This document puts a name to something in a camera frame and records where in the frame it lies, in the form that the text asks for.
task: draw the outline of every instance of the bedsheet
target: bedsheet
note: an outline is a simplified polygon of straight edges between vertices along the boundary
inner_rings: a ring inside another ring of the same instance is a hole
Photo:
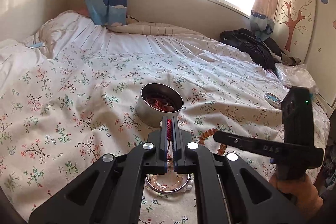
[[[147,139],[154,128],[134,108],[151,82],[181,94],[179,126],[195,141],[214,127],[284,140],[281,111],[263,96],[283,99],[288,90],[247,54],[168,24],[138,22],[112,32],[69,11],[23,42],[0,42],[0,186],[22,217],[103,154],[128,153]],[[325,148],[330,123],[313,107],[315,146]],[[205,145],[219,148],[211,137]],[[231,151],[265,179],[273,174],[269,158]],[[318,171],[307,171],[312,181]],[[196,223],[194,198],[194,188],[161,195],[145,187],[139,223]]]

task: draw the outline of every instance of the tree painting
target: tree painting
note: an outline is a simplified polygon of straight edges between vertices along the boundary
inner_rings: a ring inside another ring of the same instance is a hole
[[[302,12],[306,11],[307,6],[311,4],[311,0],[305,1],[304,5],[302,5],[299,9],[297,9],[294,5],[292,5],[295,1],[298,0],[290,0],[289,2],[283,0],[284,4],[281,3],[280,5],[282,12],[279,13],[279,15],[282,16],[282,19],[277,20],[277,23],[286,24],[289,28],[289,35],[287,43],[285,45],[285,49],[288,50],[289,52],[291,51],[291,43],[294,30],[298,30],[300,33],[303,33],[304,31],[307,31],[307,28],[305,24],[302,22],[302,20],[307,18],[308,21],[311,22],[310,18],[311,13],[309,13],[307,16],[302,15]]]

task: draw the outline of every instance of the human hand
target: human hand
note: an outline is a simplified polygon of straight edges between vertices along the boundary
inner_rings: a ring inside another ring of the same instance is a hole
[[[296,206],[307,220],[312,218],[323,204],[323,199],[319,197],[307,174],[300,180],[278,180],[275,173],[269,183],[284,194],[296,196]]]

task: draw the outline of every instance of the floral bedsheet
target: floral bedsheet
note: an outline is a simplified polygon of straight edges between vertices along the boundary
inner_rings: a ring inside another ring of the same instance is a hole
[[[147,83],[163,83],[181,94],[179,126],[195,141],[214,127],[284,140],[281,112],[263,96],[271,92],[283,99],[287,89],[252,62],[231,56],[216,59],[206,51],[193,58],[112,54],[80,49],[76,43],[67,43],[52,59],[15,41],[7,42],[1,52],[1,79],[14,76],[0,89],[0,186],[26,220],[105,153],[119,156],[145,142],[155,129],[137,117],[135,105]],[[34,64],[28,66],[32,58]],[[9,61],[11,69],[4,67]],[[23,68],[13,71],[19,67],[16,62]],[[325,148],[329,121],[317,105],[314,122],[315,146]],[[219,148],[212,138],[205,145],[213,152]],[[232,147],[226,151],[238,153],[265,179],[274,172],[269,158]],[[312,180],[318,171],[308,170]],[[176,195],[144,189],[139,223],[162,222],[197,222],[194,189]]]

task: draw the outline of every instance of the plastic bag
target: plastic bag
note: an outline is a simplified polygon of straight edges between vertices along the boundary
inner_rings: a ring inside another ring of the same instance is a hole
[[[307,65],[285,66],[276,63],[276,75],[280,82],[288,88],[302,86],[308,88],[311,94],[318,94],[319,89],[306,68]]]

